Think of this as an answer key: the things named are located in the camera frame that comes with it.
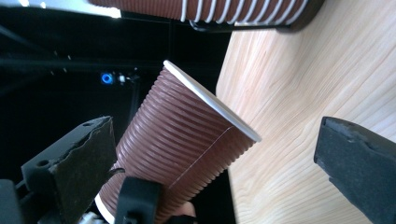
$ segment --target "stacked paper cup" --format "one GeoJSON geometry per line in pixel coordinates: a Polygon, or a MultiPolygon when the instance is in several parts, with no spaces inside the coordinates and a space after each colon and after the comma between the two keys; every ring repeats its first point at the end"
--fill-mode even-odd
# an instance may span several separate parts
{"type": "Polygon", "coordinates": [[[90,0],[90,2],[102,7],[116,7],[125,11],[182,21],[290,25],[297,21],[307,7],[310,11],[309,5],[321,6],[323,0],[90,0]]]}

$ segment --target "light wood panel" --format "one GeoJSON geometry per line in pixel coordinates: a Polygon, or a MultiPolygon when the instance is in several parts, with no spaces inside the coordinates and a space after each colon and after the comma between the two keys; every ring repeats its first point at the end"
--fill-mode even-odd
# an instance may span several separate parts
{"type": "Polygon", "coordinates": [[[239,223],[370,223],[313,156],[323,116],[396,142],[395,12],[327,0],[298,34],[233,33],[217,95],[262,136],[230,168],[239,223]]]}

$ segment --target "white cup rim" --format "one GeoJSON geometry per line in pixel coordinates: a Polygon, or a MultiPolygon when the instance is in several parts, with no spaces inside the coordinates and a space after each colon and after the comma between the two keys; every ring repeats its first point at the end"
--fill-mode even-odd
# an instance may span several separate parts
{"type": "Polygon", "coordinates": [[[247,135],[250,139],[255,142],[260,142],[262,138],[247,125],[243,120],[239,118],[227,105],[220,101],[212,92],[208,91],[205,87],[195,81],[192,77],[187,75],[183,70],[178,68],[176,65],[169,61],[164,61],[163,65],[171,72],[181,83],[183,83],[189,90],[194,92],[201,100],[211,106],[225,119],[231,122],[236,128],[242,133],[247,135]]]}
{"type": "Polygon", "coordinates": [[[96,207],[98,208],[100,214],[102,214],[102,217],[108,222],[109,224],[113,224],[115,221],[115,218],[111,213],[107,210],[105,207],[105,204],[102,201],[102,198],[100,197],[100,194],[97,194],[95,197],[95,203],[96,207]]]}

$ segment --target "wooden surface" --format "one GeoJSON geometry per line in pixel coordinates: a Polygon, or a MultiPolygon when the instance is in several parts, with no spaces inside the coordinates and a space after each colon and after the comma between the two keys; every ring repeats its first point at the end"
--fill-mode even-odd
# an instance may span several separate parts
{"type": "Polygon", "coordinates": [[[262,137],[230,168],[239,223],[370,223],[313,156],[323,116],[396,142],[395,12],[327,0],[298,34],[233,33],[217,95],[262,137]]]}

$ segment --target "brown paper cup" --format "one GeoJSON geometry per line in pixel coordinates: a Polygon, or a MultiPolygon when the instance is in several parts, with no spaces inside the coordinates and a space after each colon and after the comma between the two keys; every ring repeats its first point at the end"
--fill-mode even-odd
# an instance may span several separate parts
{"type": "Polygon", "coordinates": [[[260,137],[226,105],[165,61],[145,101],[117,146],[113,176],[96,197],[112,223],[125,176],[163,185],[156,223],[164,223],[260,137]]]}
{"type": "Polygon", "coordinates": [[[315,1],[90,0],[90,2],[97,6],[116,7],[121,10],[165,17],[173,20],[265,22],[278,25],[292,23],[301,15],[306,5],[313,4],[310,2],[315,1]]]}

